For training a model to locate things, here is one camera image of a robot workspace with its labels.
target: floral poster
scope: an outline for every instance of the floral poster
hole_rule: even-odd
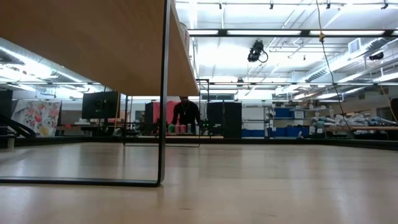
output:
[[[60,106],[61,102],[18,101],[12,119],[31,128],[38,137],[53,137]]]

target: black shirt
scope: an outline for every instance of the black shirt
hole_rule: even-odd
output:
[[[198,106],[189,101],[186,105],[178,103],[174,106],[173,124],[177,124],[177,118],[180,115],[180,124],[195,124],[195,119],[200,122],[200,112]]]

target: wooden floor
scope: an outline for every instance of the wooden floor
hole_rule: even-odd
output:
[[[0,223],[397,223],[398,153],[333,146],[168,147],[163,187],[0,185]],[[157,148],[0,152],[0,175],[155,179]]]

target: computer monitor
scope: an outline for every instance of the computer monitor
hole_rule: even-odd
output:
[[[81,118],[115,118],[118,100],[120,100],[118,96],[119,92],[116,91],[85,93],[83,95]]]

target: person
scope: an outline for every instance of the person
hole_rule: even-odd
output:
[[[172,124],[177,124],[178,116],[180,115],[180,124],[191,124],[191,133],[196,134],[195,120],[200,124],[200,112],[198,106],[188,100],[187,96],[180,96],[181,102],[174,106],[174,115]]]

